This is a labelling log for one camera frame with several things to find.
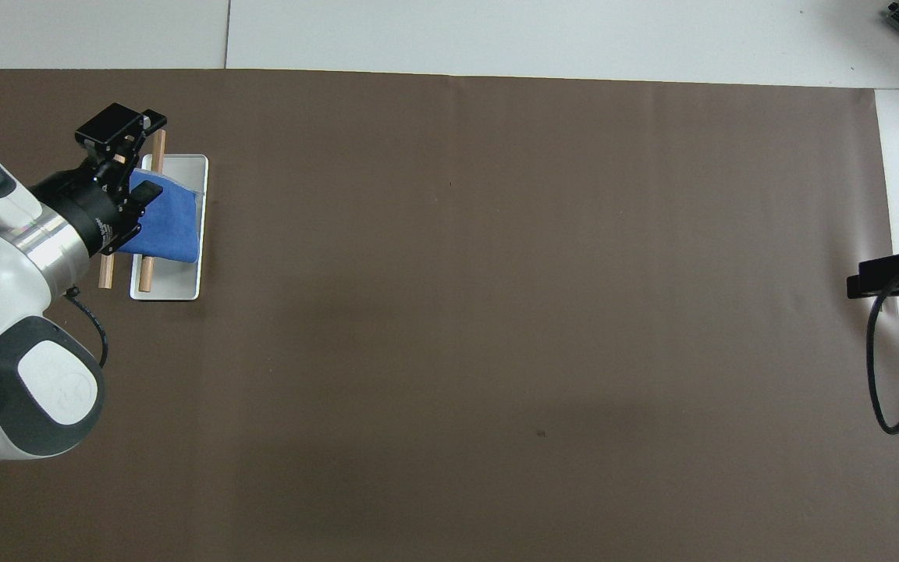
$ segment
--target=black cable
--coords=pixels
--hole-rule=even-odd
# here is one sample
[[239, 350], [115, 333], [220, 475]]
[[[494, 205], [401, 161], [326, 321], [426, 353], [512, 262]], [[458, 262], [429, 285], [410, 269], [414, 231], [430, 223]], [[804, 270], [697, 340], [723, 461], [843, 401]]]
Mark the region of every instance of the black cable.
[[96, 315], [89, 310], [89, 307], [82, 304], [81, 301], [78, 300], [78, 296], [82, 291], [79, 291], [78, 287], [72, 287], [65, 292], [65, 299], [68, 299], [68, 302], [74, 304], [79, 310], [81, 310], [86, 316], [89, 317], [89, 320], [92, 320], [93, 325], [96, 326], [96, 331], [99, 332], [99, 340], [103, 344], [102, 354], [99, 356], [99, 367], [102, 368], [106, 365], [106, 358], [110, 355], [110, 341], [106, 338], [106, 330], [103, 329], [103, 325], [100, 324], [99, 318], [96, 318]]
[[869, 311], [869, 322], [866, 323], [866, 374], [869, 378], [869, 399], [873, 403], [873, 414], [876, 415], [877, 422], [879, 422], [883, 431], [890, 435], [899, 433], [899, 422], [890, 426], [883, 416], [883, 409], [880, 406], [880, 399], [876, 392], [876, 365], [873, 355], [875, 352], [876, 320], [880, 315], [883, 302], [897, 290], [898, 286], [899, 274], [892, 278], [887, 286], [880, 291], [880, 294], [876, 296], [876, 302], [873, 303], [873, 308]]

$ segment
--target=blue cloth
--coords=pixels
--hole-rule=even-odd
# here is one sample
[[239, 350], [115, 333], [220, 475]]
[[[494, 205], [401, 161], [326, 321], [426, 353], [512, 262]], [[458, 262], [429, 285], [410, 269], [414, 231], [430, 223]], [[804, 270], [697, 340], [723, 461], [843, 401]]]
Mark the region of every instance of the blue cloth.
[[121, 246], [119, 251], [196, 263], [200, 257], [196, 193], [168, 176], [140, 168], [131, 173], [131, 189], [144, 180], [162, 186], [162, 194], [147, 206], [144, 216], [140, 217], [138, 235]]

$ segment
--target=white tray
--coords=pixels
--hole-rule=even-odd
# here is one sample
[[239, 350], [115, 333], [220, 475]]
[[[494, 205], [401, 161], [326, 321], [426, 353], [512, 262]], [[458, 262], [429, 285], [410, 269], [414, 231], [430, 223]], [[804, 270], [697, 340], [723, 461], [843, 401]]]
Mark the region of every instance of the white tray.
[[[134, 254], [131, 266], [131, 298], [139, 301], [190, 301], [200, 296], [200, 267], [203, 264], [204, 218], [207, 215], [207, 170], [210, 163], [203, 154], [165, 154], [162, 173], [197, 193], [197, 231], [200, 255], [196, 263], [155, 258], [155, 274], [151, 292], [138, 290], [140, 254]], [[151, 169], [151, 154], [143, 157], [140, 167]]]

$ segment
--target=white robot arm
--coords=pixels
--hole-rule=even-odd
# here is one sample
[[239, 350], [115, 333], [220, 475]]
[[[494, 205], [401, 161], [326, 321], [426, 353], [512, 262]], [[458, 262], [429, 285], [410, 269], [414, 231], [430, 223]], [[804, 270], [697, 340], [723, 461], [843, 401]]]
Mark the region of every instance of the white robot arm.
[[165, 125], [147, 110], [107, 107], [75, 134], [88, 157], [31, 189], [0, 164], [0, 459], [61, 454], [99, 418], [102, 369], [42, 316], [88, 270], [140, 231], [161, 188], [128, 189], [144, 140]]

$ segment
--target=white table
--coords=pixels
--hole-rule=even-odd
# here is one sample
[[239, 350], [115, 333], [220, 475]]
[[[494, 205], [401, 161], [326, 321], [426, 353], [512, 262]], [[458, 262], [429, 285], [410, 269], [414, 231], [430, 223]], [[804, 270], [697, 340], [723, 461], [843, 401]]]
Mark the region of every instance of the white table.
[[899, 251], [899, 36], [880, 21], [885, 4], [0, 0], [0, 67], [294, 68], [877, 88]]

